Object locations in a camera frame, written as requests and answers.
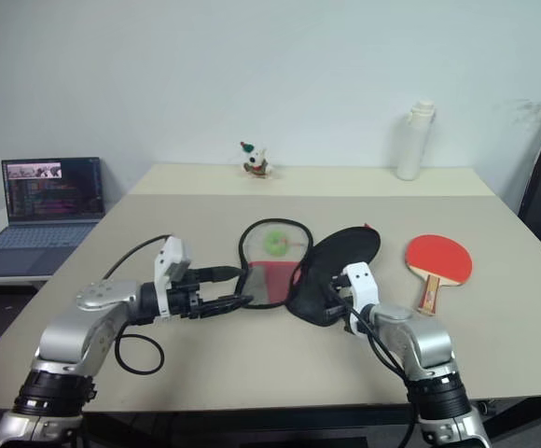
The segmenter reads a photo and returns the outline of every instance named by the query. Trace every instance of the table top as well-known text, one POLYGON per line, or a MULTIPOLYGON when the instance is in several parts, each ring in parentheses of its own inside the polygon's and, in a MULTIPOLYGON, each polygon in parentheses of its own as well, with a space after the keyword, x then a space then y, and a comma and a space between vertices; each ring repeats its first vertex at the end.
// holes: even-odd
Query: table top
MULTIPOLYGON (((403 262, 407 242, 423 233, 441 233, 459 241, 472 255, 474 272, 462 287, 440 292, 437 318, 451 334, 470 397, 541 395, 541 362, 534 362, 541 358, 541 244, 497 197, 134 191, 107 214, 0 339, 0 408, 11 406, 50 319, 130 247, 153 235, 173 232, 189 245, 192 267, 237 265, 239 236, 263 217, 296 219, 311 229, 315 241, 367 222, 382 238, 381 250, 370 264, 381 301, 406 306, 417 302, 423 287, 403 262)), ((135 254, 115 278, 151 281, 157 250, 152 245, 135 254)), ((212 298, 233 287, 234 282, 206 286, 201 294, 212 298)), ((134 331, 161 343, 165 366, 155 375, 139 377, 123 371, 109 355, 96 377, 97 399, 86 411, 406 401, 405 388, 371 354, 368 343, 343 331, 341 324, 316 327, 284 307, 238 310, 202 321, 172 318, 134 331)), ((140 342, 124 341, 121 351, 136 368, 157 363, 156 351, 143 349, 140 342)))

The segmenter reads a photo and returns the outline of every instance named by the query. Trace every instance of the laptop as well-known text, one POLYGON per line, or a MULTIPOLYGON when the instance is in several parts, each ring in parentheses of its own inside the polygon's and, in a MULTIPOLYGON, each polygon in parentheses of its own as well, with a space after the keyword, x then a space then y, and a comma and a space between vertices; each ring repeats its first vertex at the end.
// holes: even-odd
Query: laptop
POLYGON ((49 276, 104 216, 97 157, 2 161, 0 277, 49 276))

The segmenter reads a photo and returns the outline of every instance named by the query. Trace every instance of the toy figure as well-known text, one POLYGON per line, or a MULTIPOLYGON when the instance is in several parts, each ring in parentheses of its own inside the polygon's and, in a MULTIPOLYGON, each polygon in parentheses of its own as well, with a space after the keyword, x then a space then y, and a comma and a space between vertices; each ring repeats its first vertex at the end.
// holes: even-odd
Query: toy figure
POLYGON ((272 166, 267 162, 266 148, 255 149, 254 145, 250 145, 249 143, 241 142, 241 144, 243 152, 247 156, 247 161, 243 164, 243 169, 256 177, 268 176, 272 171, 272 166))

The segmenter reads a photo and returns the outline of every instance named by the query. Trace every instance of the table tennis paddle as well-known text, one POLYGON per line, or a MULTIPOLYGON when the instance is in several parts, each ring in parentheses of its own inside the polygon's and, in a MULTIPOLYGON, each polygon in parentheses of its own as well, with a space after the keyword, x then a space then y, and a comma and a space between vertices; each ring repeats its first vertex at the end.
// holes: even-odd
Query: table tennis paddle
POLYGON ((458 286, 472 273, 472 259, 465 248, 440 235, 422 235, 409 242, 408 267, 426 281, 418 311, 434 315, 439 286, 458 286))

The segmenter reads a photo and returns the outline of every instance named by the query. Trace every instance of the wooden paddle handle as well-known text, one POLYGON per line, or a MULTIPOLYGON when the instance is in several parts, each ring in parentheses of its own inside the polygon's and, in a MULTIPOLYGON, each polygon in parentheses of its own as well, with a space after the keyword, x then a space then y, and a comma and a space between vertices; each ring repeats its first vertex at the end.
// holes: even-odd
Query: wooden paddle handle
POLYGON ((418 311, 423 315, 435 315, 437 313, 437 292, 440 278, 428 275, 423 289, 422 300, 418 311))

